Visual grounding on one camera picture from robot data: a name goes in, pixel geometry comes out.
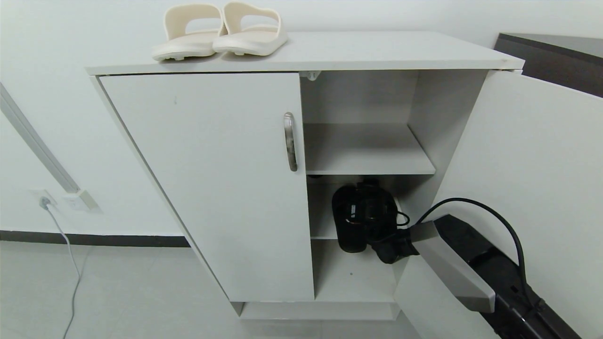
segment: metal handle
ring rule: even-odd
[[[289,168],[297,172],[297,160],[295,159],[295,144],[293,143],[293,114],[285,113],[285,145],[287,146],[287,158],[289,158]]]

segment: hinge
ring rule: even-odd
[[[314,81],[318,78],[318,75],[322,71],[300,71],[300,78],[308,78],[310,81]]]

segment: white slipper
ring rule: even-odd
[[[241,19],[246,15],[270,17],[278,25],[254,25],[241,29]],[[287,41],[280,15],[275,10],[257,8],[244,2],[229,2],[224,6],[224,23],[228,35],[213,41],[216,52],[234,52],[236,55],[270,55]]]
[[[187,33],[187,24],[195,19],[220,19],[220,27]],[[182,60],[185,57],[208,57],[215,51],[213,41],[226,34],[220,9],[212,4],[187,4],[173,6],[165,12],[165,34],[168,41],[153,47],[153,59]]]

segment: tile floor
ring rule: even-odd
[[[241,321],[191,249],[73,246],[83,267],[68,338],[402,338],[397,322]],[[0,242],[0,338],[61,339],[76,275],[67,247]]]

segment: dark baseboard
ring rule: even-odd
[[[157,235],[87,235],[67,234],[72,245],[89,246],[129,246],[129,247],[190,247],[183,236]],[[64,244],[65,239],[59,233],[21,232],[0,230],[0,240],[20,242],[42,242],[45,244]]]

